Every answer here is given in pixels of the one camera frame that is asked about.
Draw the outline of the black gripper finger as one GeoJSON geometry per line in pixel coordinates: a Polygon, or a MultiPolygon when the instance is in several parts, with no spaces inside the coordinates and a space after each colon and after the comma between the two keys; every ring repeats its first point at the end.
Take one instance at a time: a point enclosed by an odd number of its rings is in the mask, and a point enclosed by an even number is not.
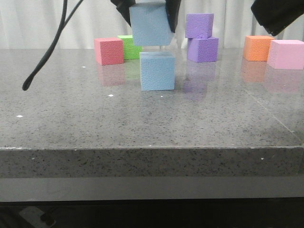
{"type": "Polygon", "coordinates": [[[111,0],[111,2],[116,6],[117,11],[122,15],[124,20],[131,27],[130,11],[129,8],[136,4],[135,0],[111,0]]]}
{"type": "Polygon", "coordinates": [[[178,16],[180,10],[181,0],[166,0],[165,8],[168,23],[172,33],[176,32],[176,27],[178,25],[178,16]]]}

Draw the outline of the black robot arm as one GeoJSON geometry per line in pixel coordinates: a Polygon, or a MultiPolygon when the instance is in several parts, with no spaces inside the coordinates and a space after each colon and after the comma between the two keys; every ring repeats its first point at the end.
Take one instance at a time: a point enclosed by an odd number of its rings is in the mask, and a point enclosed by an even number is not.
{"type": "MultiPolygon", "coordinates": [[[[125,21],[131,26],[129,8],[135,0],[111,0],[125,21]]],[[[175,33],[181,0],[165,0],[165,9],[171,32],[175,33]]],[[[255,0],[251,11],[259,25],[268,34],[278,35],[304,14],[304,0],[255,0]]]]}

